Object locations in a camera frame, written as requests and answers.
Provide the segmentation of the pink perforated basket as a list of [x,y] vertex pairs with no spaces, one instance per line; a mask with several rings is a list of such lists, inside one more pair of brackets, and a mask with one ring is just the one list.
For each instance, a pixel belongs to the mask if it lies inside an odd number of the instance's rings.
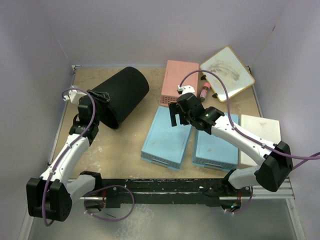
[[176,102],[180,96],[177,92],[178,85],[186,75],[199,70],[199,68],[200,65],[198,63],[168,60],[159,104],[168,107],[171,102]]

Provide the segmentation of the light blue bottom basket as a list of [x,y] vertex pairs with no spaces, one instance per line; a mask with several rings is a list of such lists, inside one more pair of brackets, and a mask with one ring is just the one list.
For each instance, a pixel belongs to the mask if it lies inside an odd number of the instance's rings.
[[172,127],[170,111],[159,106],[141,149],[142,160],[179,171],[187,152],[191,125]]

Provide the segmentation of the light blue basket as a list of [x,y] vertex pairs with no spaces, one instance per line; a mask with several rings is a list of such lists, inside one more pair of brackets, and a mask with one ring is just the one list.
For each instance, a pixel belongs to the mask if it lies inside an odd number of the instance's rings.
[[172,127],[170,111],[159,106],[141,149],[142,160],[179,171],[187,152],[191,125]]
[[195,131],[193,165],[228,172],[237,167],[238,157],[238,148],[229,142],[204,131]]

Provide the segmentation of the white perforated basket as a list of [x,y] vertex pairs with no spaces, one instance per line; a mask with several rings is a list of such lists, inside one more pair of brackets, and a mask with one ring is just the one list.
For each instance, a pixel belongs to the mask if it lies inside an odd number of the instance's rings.
[[[275,144],[278,144],[282,140],[280,122],[278,120],[242,114],[239,119],[239,125],[256,136]],[[239,151],[238,169],[245,169],[256,165],[247,154]]]

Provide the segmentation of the light blue top basket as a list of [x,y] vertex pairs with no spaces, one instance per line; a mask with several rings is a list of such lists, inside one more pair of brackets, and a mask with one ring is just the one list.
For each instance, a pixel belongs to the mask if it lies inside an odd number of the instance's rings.
[[238,157],[238,148],[229,142],[204,131],[195,131],[193,165],[228,172],[237,167]]

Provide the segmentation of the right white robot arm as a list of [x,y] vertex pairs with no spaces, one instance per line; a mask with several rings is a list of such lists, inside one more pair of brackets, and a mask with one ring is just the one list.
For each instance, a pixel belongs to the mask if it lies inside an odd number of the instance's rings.
[[222,190],[228,196],[245,187],[261,186],[276,192],[293,170],[291,150],[287,143],[264,140],[234,123],[231,115],[211,106],[204,108],[192,93],[181,95],[169,104],[171,125],[192,125],[199,131],[214,135],[232,144],[249,156],[255,166],[232,169],[222,180]]

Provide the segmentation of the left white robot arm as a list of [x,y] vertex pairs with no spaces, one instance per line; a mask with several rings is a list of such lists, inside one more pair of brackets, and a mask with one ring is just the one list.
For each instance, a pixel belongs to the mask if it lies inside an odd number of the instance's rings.
[[108,106],[107,92],[71,87],[62,92],[66,102],[77,105],[68,137],[60,153],[38,178],[26,184],[27,209],[31,217],[41,218],[45,226],[63,222],[69,216],[73,203],[89,193],[98,196],[103,191],[98,172],[84,171],[69,182],[83,154],[89,149],[99,131],[100,115]]

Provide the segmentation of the large black ribbed bin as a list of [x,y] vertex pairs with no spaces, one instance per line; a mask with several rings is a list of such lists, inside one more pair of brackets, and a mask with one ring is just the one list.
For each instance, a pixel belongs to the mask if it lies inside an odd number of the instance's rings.
[[149,92],[144,75],[128,66],[92,89],[96,93],[108,93],[109,102],[101,103],[100,121],[111,129],[118,129]]

